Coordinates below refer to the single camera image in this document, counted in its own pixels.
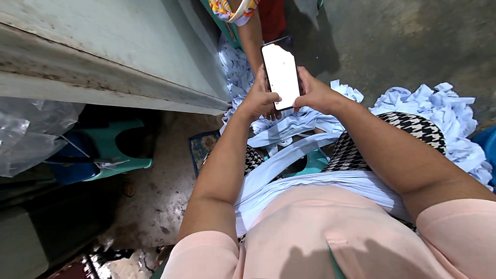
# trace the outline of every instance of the blue plastic chair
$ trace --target blue plastic chair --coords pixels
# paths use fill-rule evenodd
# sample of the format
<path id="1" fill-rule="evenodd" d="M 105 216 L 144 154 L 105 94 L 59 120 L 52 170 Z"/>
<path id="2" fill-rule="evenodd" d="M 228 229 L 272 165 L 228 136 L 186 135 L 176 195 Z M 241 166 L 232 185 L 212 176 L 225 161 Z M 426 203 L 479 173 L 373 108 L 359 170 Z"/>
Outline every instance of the blue plastic chair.
<path id="1" fill-rule="evenodd" d="M 491 184 L 493 186 L 496 185 L 496 126 L 483 130 L 475 135 L 471 141 L 480 145 L 482 150 L 484 150 L 486 160 L 493 167 L 493 171 L 491 172 L 491 175 L 493 176 L 493 179 L 491 179 Z"/>

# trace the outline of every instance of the person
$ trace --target person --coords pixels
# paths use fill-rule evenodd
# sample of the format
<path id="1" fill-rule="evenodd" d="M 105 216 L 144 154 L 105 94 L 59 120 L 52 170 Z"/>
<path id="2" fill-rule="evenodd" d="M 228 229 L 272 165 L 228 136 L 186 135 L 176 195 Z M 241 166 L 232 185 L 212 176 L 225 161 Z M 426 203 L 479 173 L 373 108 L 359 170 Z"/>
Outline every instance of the person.
<path id="1" fill-rule="evenodd" d="M 402 198 L 416 234 L 371 200 L 333 185 L 278 195 L 243 239 L 235 203 L 256 154 L 250 123 L 281 98 L 259 69 L 205 161 L 162 278 L 494 278 L 496 196 L 444 155 L 422 117 L 375 116 L 298 67 L 294 107 L 332 114 L 346 132 L 323 171 L 369 168 Z"/>
<path id="2" fill-rule="evenodd" d="M 256 75 L 263 63 L 260 48 L 263 42 L 272 42 L 286 29 L 284 0 L 250 0 L 246 11 L 235 23 L 241 45 L 251 70 Z M 221 20 L 229 20 L 240 8 L 242 0 L 209 0 L 210 7 Z"/>

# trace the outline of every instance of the concrete floor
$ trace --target concrete floor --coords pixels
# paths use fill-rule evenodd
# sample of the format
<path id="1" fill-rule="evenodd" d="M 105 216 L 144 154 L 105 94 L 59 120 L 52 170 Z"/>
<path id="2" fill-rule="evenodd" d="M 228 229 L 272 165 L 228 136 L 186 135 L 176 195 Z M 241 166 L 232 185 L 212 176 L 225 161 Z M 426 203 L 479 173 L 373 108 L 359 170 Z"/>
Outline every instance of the concrete floor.
<path id="1" fill-rule="evenodd" d="M 496 2 L 490 0 L 285 0 L 297 63 L 328 83 L 341 79 L 372 106 L 388 88 L 452 83 L 480 121 L 496 117 Z M 174 242 L 195 182 L 187 138 L 220 128 L 214 116 L 164 112 L 149 169 L 125 179 L 112 228 L 115 248 Z"/>
<path id="2" fill-rule="evenodd" d="M 99 238 L 104 243 L 113 239 L 114 249 L 174 243 L 196 181 L 187 139 L 222 126 L 220 117 L 211 115 L 172 111 L 161 115 L 153 165 L 116 182 L 131 184 L 135 194 L 121 197 L 114 224 Z"/>
<path id="3" fill-rule="evenodd" d="M 496 1 L 285 0 L 296 60 L 324 82 L 357 88 L 363 104 L 393 86 L 448 81 L 477 97 L 478 120 L 496 116 Z"/>

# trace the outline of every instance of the white fabric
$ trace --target white fabric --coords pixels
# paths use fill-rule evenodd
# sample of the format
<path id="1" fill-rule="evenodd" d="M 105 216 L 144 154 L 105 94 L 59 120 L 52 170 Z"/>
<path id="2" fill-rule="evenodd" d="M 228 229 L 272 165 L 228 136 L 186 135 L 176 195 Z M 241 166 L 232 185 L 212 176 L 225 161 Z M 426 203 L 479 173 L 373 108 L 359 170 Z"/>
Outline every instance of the white fabric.
<path id="1" fill-rule="evenodd" d="M 228 88 L 233 98 L 233 108 L 223 118 L 226 123 L 249 91 L 253 83 L 253 75 L 241 51 L 234 50 L 228 43 L 223 42 L 223 39 L 219 47 Z M 331 88 L 357 102 L 363 99 L 360 92 L 347 85 L 340 85 L 339 80 L 332 81 Z M 399 111 L 433 121 L 444 134 L 446 157 L 492 191 L 492 187 L 487 185 L 492 178 L 491 165 L 485 162 L 486 157 L 480 146 L 466 139 L 477 125 L 469 106 L 475 98 L 458 97 L 451 90 L 452 88 L 453 86 L 447 82 L 441 83 L 435 87 L 439 92 L 434 93 L 423 84 L 412 94 L 405 88 L 392 87 L 376 101 L 370 111 L 375 115 Z M 367 197 L 387 212 L 408 220 L 408 213 L 399 196 L 372 172 L 317 173 L 269 183 L 282 170 L 308 152 L 335 142 L 344 131 L 344 127 L 335 117 L 323 115 L 310 108 L 302 108 L 298 113 L 294 113 L 293 110 L 284 111 L 283 118 L 274 122 L 261 117 L 251 126 L 256 136 L 249 139 L 248 144 L 252 147 L 267 148 L 271 151 L 271 158 L 245 176 L 240 196 L 235 204 L 238 235 L 246 233 L 251 228 L 270 201 L 294 186 L 337 185 Z M 315 127 L 327 133 L 299 140 L 276 153 L 277 144 L 286 146 L 292 136 L 313 130 Z"/>

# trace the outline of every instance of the phone screen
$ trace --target phone screen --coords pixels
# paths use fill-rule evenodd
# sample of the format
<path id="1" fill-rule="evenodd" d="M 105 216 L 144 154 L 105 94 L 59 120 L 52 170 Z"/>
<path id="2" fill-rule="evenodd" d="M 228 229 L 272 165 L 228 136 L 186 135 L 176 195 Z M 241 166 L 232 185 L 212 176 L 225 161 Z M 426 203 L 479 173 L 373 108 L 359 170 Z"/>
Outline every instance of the phone screen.
<path id="1" fill-rule="evenodd" d="M 300 95 L 295 57 L 292 54 L 291 37 L 284 37 L 262 47 L 262 56 L 270 85 L 270 91 L 282 98 L 275 102 L 276 110 L 293 107 L 293 102 Z"/>

